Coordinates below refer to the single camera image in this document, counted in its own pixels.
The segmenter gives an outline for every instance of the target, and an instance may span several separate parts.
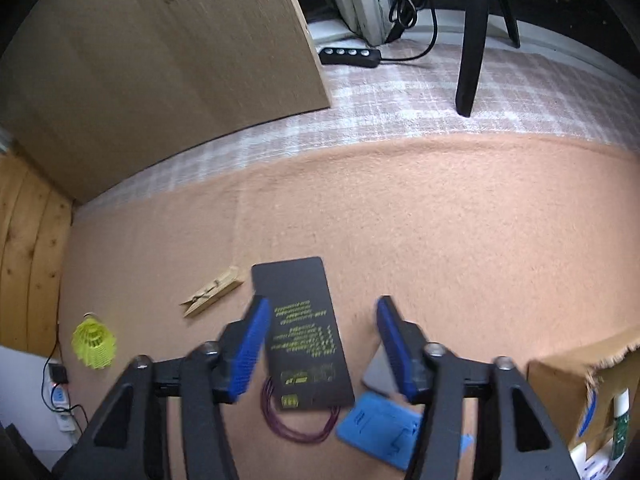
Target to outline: wooden panel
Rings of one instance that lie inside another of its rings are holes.
[[[40,0],[0,121],[85,201],[174,153],[329,105],[296,0]]]
[[[0,344],[27,350],[27,305],[33,251],[51,186],[27,173],[4,244],[0,270]]]
[[[47,356],[56,343],[60,270],[71,228],[71,202],[52,190],[44,209],[31,264],[27,348]]]
[[[9,222],[14,212],[18,192],[27,174],[27,165],[12,155],[3,156],[0,161],[0,262],[4,253],[4,242],[9,231]]]

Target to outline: blue card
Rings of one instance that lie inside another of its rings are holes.
[[[420,418],[420,413],[367,392],[340,423],[336,435],[347,444],[406,471],[414,451]],[[463,435],[460,452],[472,442],[472,436]]]

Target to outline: cardboard box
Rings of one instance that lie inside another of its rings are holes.
[[[545,405],[569,449],[584,442],[587,457],[612,436],[613,398],[629,389],[630,441],[638,429],[640,412],[634,404],[640,381],[640,326],[588,346],[529,363],[527,379]],[[596,402],[588,426],[591,394]]]

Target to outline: wooden clothespin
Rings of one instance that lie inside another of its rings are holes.
[[[195,316],[196,314],[201,313],[208,306],[222,298],[222,296],[230,293],[237,286],[242,285],[242,283],[244,283],[244,280],[240,279],[238,268],[229,267],[215,280],[207,283],[207,285],[203,286],[187,301],[181,303],[181,305],[187,307],[184,317]]]

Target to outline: yellow shuttlecock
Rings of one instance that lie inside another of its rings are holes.
[[[116,338],[101,322],[89,313],[78,325],[71,346],[78,359],[90,368],[109,366],[116,355]]]

